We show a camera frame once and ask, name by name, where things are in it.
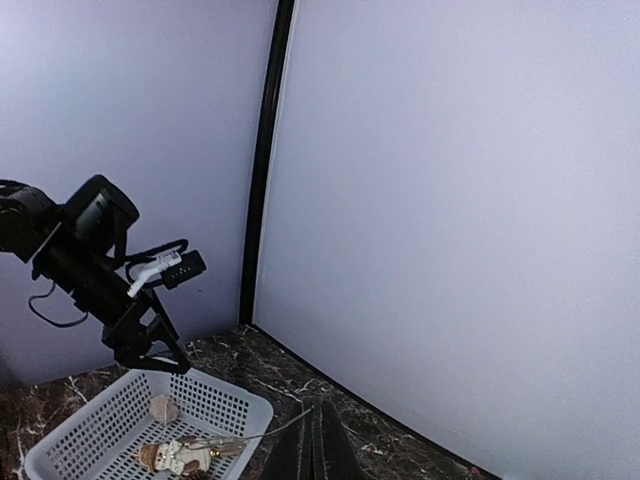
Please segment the white plastic basket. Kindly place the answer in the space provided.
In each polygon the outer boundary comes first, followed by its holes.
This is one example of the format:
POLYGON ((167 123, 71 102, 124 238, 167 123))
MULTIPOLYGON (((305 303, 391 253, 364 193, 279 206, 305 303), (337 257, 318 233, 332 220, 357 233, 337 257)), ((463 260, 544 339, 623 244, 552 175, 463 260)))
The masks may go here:
POLYGON ((237 479, 273 418, 268 400, 196 369, 185 375, 133 370, 112 383, 26 454, 30 479, 148 479, 139 447, 181 436, 246 437, 237 455, 213 460, 211 479, 237 479), (150 399, 169 396, 177 420, 163 425, 150 399))

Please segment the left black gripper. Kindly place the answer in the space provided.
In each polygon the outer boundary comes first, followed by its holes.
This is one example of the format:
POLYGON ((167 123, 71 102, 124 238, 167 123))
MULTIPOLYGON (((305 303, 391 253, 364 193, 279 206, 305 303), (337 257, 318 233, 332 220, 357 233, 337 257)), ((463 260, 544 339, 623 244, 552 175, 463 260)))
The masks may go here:
POLYGON ((186 374, 191 369, 179 335, 154 289, 143 289, 125 313, 105 326, 102 342, 126 368, 186 374))

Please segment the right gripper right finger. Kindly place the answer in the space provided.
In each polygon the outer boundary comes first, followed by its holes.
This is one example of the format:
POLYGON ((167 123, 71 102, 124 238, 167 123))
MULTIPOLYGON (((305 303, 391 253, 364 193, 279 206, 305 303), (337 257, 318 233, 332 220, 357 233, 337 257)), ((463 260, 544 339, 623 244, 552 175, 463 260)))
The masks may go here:
POLYGON ((363 478, 355 452, 333 403, 314 406, 312 419, 312 478, 357 480, 363 478))

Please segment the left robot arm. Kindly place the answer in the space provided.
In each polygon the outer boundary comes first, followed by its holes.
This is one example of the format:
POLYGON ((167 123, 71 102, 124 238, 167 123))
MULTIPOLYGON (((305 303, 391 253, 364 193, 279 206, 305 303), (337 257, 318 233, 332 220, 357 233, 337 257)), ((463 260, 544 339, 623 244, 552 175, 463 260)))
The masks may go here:
POLYGON ((129 255, 127 233, 138 220, 132 201, 105 176, 88 179, 64 204, 42 190, 1 183, 1 250, 32 266, 74 301, 84 317, 103 326, 102 341, 129 369, 185 374, 191 364, 156 292, 156 283, 133 286, 118 271, 145 260, 167 264, 187 248, 185 239, 129 255))

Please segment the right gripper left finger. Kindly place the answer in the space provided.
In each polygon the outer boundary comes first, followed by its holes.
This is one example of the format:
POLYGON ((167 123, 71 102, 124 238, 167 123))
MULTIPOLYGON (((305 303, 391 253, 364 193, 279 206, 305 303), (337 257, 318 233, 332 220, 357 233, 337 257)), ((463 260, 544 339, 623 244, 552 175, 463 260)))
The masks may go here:
POLYGON ((312 478, 312 403, 296 404, 261 472, 261 480, 312 478))

